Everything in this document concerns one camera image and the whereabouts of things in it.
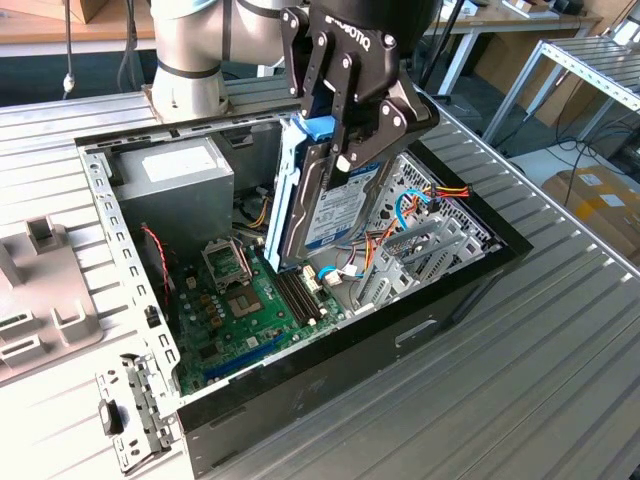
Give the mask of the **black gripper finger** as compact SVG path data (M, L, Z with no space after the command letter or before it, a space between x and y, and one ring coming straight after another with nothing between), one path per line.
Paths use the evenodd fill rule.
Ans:
M299 100L301 115L305 119L328 115L330 92L323 81L330 39L312 28L310 14L302 7L284 8L280 27L289 92Z
M374 123L357 127L334 155L332 174L351 174L371 163L384 162L421 134L438 125L436 105L413 83L405 62L398 78L372 113Z

